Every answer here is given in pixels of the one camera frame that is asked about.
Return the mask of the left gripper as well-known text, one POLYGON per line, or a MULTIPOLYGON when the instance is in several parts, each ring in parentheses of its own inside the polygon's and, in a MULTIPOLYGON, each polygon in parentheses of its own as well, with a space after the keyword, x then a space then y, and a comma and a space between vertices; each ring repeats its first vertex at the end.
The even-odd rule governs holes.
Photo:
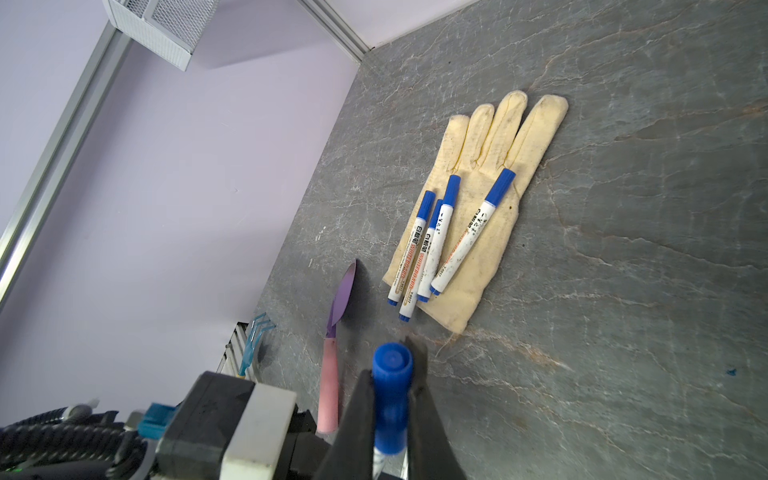
POLYGON ((274 480, 310 480, 320 468, 331 444, 321 438, 309 410, 294 407, 282 450, 273 475, 274 480))

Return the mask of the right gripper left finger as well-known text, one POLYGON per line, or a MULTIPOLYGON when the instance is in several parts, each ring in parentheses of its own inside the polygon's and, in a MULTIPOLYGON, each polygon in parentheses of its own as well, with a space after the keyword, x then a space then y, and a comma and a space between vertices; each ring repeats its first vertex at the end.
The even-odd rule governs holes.
POLYGON ((373 478, 375 392, 371 370, 362 370, 336 438, 313 479, 373 478))

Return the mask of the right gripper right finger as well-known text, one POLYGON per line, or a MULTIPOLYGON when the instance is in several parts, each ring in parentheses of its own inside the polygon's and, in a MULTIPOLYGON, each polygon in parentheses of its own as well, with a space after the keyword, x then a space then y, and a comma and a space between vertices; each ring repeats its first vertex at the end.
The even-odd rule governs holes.
POLYGON ((412 336, 407 336, 403 344, 413 359, 408 390, 408 478, 466 479, 428 386, 427 347, 423 341, 412 336))

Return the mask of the blue pen cap five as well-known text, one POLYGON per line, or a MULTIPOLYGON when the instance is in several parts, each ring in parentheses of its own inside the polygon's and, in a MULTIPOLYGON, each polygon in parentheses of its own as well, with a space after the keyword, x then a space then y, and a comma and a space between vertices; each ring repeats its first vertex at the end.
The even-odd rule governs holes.
POLYGON ((397 455, 406 447, 413 366, 411 352, 402 343, 381 345, 373 356, 374 447, 384 455, 397 455))

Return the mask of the white marker pen two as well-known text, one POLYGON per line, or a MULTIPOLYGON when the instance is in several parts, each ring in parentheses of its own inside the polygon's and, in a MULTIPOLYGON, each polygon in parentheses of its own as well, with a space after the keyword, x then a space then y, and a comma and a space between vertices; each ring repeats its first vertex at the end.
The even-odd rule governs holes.
POLYGON ((419 253, 416 257, 416 261, 414 262, 414 268, 408 283, 407 290, 405 292, 404 300, 399 310, 399 319, 404 322, 410 321, 411 317, 414 314, 416 305, 418 303, 418 288, 421 283, 424 267, 426 264, 426 259, 428 256, 431 243, 433 241, 437 218, 438 218, 439 211, 442 204, 443 204, 443 200, 439 199, 434 206, 431 219, 429 221, 429 225, 423 236, 423 242, 419 249, 419 253))

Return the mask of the white marker pen three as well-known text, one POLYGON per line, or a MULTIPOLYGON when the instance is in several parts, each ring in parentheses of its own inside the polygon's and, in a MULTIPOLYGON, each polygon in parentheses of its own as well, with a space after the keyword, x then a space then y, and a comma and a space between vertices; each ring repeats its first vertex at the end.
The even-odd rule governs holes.
POLYGON ((460 183, 460 176, 450 176, 442 203, 433 214, 434 232, 431 237, 428 255, 423 266, 421 282, 417 290, 418 300, 424 303, 428 302, 431 296, 430 284, 437 273, 445 242, 446 231, 450 224, 456 204, 460 183))

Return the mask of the white marker pen one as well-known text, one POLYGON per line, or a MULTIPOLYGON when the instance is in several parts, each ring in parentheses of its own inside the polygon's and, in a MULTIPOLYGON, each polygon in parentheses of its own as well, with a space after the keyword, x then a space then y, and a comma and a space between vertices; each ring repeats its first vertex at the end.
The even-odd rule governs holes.
POLYGON ((414 258, 417 255, 417 250, 424 235, 427 219, 431 213, 435 198, 435 193, 430 190, 427 190, 422 197, 411 232, 407 235, 406 247, 403 251, 398 270, 389 290, 387 298, 389 305, 398 305, 405 294, 414 258))

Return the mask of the white marker pen four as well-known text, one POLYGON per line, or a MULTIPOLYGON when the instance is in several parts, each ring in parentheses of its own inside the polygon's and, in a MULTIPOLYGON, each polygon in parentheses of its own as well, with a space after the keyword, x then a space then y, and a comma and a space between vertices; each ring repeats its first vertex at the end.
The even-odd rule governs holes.
POLYGON ((507 191, 511 187, 516 174, 510 169, 504 168, 495 183, 486 195, 458 243, 447 257, 445 263, 439 269, 430 283, 430 291, 435 296, 440 296, 462 265, 481 233, 485 229, 490 218, 497 210, 507 191))

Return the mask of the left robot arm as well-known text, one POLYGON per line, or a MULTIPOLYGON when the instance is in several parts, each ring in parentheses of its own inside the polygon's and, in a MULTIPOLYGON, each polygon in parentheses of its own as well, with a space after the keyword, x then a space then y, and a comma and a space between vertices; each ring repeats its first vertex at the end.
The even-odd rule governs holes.
MULTIPOLYGON (((1 478, 131 479, 149 460, 149 435, 165 433, 176 407, 153 404, 138 420, 116 422, 88 404, 62 407, 1 428, 1 478)), ((329 445, 310 411, 294 406, 272 479, 311 479, 329 445)))

